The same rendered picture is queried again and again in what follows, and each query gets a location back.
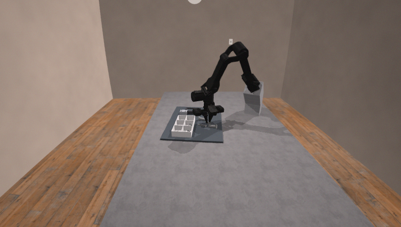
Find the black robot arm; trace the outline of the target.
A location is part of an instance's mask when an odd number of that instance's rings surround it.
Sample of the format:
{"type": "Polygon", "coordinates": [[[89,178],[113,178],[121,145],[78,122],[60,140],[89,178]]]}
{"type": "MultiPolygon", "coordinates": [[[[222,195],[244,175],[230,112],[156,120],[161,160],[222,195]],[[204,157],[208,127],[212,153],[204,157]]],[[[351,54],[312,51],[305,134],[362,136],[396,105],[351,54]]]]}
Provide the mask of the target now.
{"type": "MultiPolygon", "coordinates": [[[[247,85],[248,90],[252,93],[254,91],[259,90],[260,82],[251,73],[251,69],[248,62],[249,51],[248,49],[242,44],[242,42],[236,42],[229,46],[227,50],[220,55],[220,59],[217,63],[217,66],[210,78],[201,86],[202,90],[193,91],[191,92],[191,99],[193,102],[196,101],[212,101],[214,100],[214,93],[216,93],[220,86],[220,79],[227,68],[228,64],[231,62],[240,61],[243,75],[242,80],[247,85]],[[229,54],[234,51],[236,56],[228,57],[229,54]],[[207,87],[207,90],[206,88],[207,87]]],[[[208,112],[209,116],[216,116],[217,113],[220,112],[220,107],[216,107],[215,103],[212,105],[207,104],[205,107],[205,111],[208,112]]]]}

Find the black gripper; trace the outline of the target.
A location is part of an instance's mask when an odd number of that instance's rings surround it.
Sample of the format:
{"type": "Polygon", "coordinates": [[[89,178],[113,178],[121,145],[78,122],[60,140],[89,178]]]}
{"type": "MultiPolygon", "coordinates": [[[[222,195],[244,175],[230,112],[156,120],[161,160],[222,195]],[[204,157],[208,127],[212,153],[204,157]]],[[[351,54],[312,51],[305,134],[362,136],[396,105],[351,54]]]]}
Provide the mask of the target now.
{"type": "MultiPolygon", "coordinates": [[[[192,113],[195,116],[203,115],[204,118],[205,118],[206,123],[208,123],[208,115],[207,115],[207,111],[205,111],[205,107],[206,107],[207,104],[212,105],[212,103],[214,103],[214,100],[212,100],[212,101],[203,100],[203,102],[204,102],[204,106],[203,106],[204,109],[200,110],[200,108],[194,108],[192,110],[192,113]]],[[[224,108],[221,105],[217,105],[216,107],[218,107],[218,106],[220,106],[220,113],[223,113],[224,112],[224,108]]],[[[209,122],[211,122],[212,117],[213,116],[209,116],[209,122]]]]}

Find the white compartment tray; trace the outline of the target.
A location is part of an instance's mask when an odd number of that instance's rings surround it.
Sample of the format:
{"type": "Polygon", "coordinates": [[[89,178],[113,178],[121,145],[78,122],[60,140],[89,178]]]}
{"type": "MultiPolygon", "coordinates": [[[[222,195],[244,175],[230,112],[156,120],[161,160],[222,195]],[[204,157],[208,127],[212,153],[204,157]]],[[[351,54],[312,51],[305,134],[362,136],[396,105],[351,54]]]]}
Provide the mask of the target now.
{"type": "Polygon", "coordinates": [[[194,128],[195,116],[194,115],[178,115],[176,122],[172,128],[172,137],[192,137],[194,128]],[[188,126],[192,124],[192,126],[188,126]],[[187,132],[190,130],[190,132],[187,132]]]}

